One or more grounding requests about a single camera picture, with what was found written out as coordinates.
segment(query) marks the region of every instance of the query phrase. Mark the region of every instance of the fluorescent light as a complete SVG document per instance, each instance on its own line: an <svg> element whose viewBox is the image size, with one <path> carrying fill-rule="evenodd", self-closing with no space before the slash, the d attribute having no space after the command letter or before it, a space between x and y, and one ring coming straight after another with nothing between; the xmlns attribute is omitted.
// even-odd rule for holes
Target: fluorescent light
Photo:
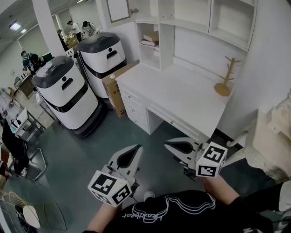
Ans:
<svg viewBox="0 0 291 233"><path fill-rule="evenodd" d="M11 26L10 26L10 29L12 29L12 30L18 30L19 28L20 28L21 26L18 24L18 23L14 23L14 24L12 24Z"/></svg>

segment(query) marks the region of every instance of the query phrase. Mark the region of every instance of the wooden mug tree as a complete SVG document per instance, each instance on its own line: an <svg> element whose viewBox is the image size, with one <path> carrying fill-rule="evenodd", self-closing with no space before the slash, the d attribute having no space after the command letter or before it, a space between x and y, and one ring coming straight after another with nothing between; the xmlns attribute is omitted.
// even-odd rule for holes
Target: wooden mug tree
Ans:
<svg viewBox="0 0 291 233"><path fill-rule="evenodd" d="M228 72L226 74L226 77L222 77L222 76L219 76L220 78L222 78L224 80L223 83L217 83L215 86L214 86L214 89L215 91L221 95L221 96L229 96L230 95L230 90L229 88L227 87L227 82L230 81L230 80L233 80L233 78L230 78L230 75L233 74L232 72L232 69L233 69L233 66L236 62L240 62L240 61L236 61L234 58L232 59L229 59L227 56L226 58L231 62L231 64L227 64L227 68L228 68Z"/></svg>

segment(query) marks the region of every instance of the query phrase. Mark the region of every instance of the person in white shirt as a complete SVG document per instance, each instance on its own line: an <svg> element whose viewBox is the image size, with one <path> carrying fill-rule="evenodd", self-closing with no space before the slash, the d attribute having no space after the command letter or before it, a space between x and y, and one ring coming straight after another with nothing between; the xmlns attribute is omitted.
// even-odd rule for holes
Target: person in white shirt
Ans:
<svg viewBox="0 0 291 233"><path fill-rule="evenodd" d="M79 25L77 23L74 23L72 20L70 20L68 22L68 25L70 25L72 27L72 31L73 31L73 33L76 34L77 40L79 42L81 42L82 41L82 35L81 35L81 30L79 28Z"/></svg>
<svg viewBox="0 0 291 233"><path fill-rule="evenodd" d="M96 27L94 24L90 22L84 21L82 29L83 33L85 34L85 38L88 38L96 34Z"/></svg>

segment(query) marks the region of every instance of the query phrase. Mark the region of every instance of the book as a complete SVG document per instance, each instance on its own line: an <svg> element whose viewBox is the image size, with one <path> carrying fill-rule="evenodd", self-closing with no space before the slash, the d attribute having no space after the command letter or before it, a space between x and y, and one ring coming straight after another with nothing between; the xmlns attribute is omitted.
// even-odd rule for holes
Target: book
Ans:
<svg viewBox="0 0 291 233"><path fill-rule="evenodd" d="M141 44L155 47L159 44L159 41L151 42L147 40L141 40Z"/></svg>
<svg viewBox="0 0 291 233"><path fill-rule="evenodd" d="M159 32L154 31L151 33L144 34L144 39L150 42L156 42L159 41Z"/></svg>

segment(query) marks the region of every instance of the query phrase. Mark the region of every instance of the cabinet door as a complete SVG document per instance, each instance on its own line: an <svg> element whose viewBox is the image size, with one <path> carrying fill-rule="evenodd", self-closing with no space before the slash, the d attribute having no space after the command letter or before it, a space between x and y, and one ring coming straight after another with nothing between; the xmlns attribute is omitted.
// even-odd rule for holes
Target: cabinet door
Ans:
<svg viewBox="0 0 291 233"><path fill-rule="evenodd" d="M96 0L104 30L135 20L136 0Z"/></svg>

